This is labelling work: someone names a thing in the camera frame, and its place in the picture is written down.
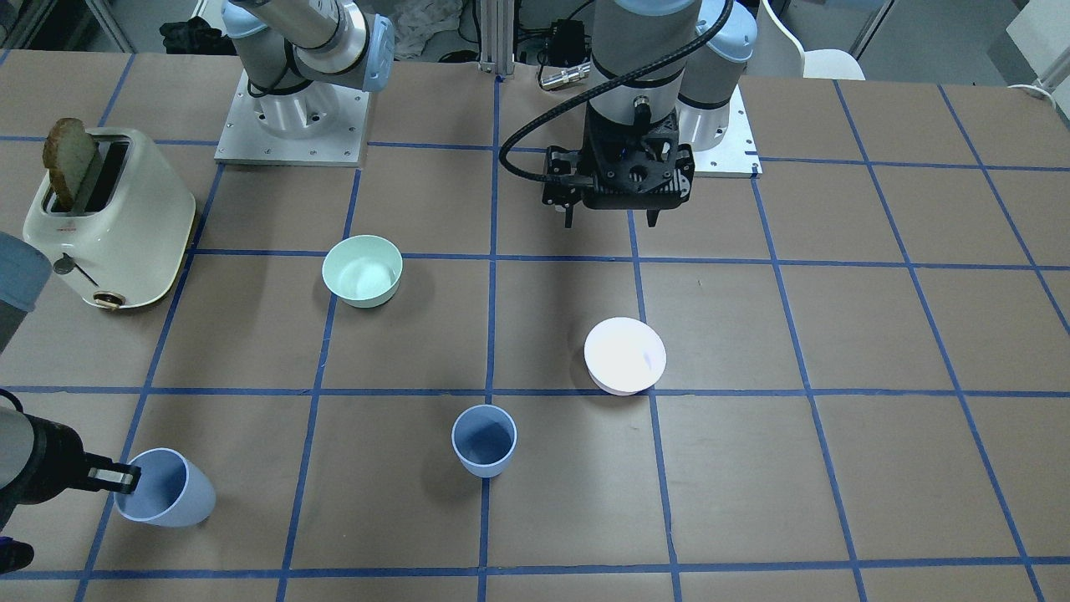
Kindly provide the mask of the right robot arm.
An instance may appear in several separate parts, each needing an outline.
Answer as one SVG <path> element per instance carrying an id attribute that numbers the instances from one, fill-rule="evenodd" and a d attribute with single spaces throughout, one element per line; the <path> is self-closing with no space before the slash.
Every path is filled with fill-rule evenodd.
<path id="1" fill-rule="evenodd" d="M 54 264 L 29 243 L 1 236 L 1 346 L 35 308 Z M 45 503 L 66 489 L 129 494 L 141 470 L 85 452 L 72 427 L 27 414 L 16 393 L 3 389 L 1 408 L 1 523 L 19 504 Z"/>

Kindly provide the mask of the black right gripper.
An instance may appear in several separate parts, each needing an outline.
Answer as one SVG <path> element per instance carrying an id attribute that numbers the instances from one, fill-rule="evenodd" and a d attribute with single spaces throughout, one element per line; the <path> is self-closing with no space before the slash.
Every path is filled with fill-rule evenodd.
<path id="1" fill-rule="evenodd" d="M 133 494 L 141 467 L 114 462 L 109 457 L 85 453 L 83 439 L 72 427 L 39 418 L 32 427 L 32 453 L 24 472 L 18 504 L 45 503 L 66 489 Z"/>

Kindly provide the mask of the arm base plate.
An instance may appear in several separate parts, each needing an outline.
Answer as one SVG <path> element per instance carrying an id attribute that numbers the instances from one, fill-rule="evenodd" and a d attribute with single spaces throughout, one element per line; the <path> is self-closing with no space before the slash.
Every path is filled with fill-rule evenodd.
<path id="1" fill-rule="evenodd" d="M 256 98 L 242 74 L 214 159 L 225 165 L 358 168 L 373 98 L 363 90 L 321 81 L 294 94 Z"/>
<path id="2" fill-rule="evenodd" d="M 754 177 L 763 168 L 756 152 L 742 88 L 734 88 L 727 105 L 699 108 L 676 101 L 681 141 L 691 145 L 696 177 Z"/>

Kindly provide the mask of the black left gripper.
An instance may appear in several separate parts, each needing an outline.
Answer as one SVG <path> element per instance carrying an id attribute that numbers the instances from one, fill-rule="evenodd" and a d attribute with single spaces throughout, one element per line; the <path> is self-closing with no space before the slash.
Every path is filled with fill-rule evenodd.
<path id="1" fill-rule="evenodd" d="M 645 129 L 620 125 L 588 107 L 583 145 L 569 150 L 547 148 L 547 176 L 561 183 L 542 184 L 542 203 L 564 209 L 564 227 L 574 228 L 574 207 L 647 211 L 647 226 L 656 227 L 664 210 L 688 202 L 696 157 L 681 142 L 677 110 L 653 120 Z"/>

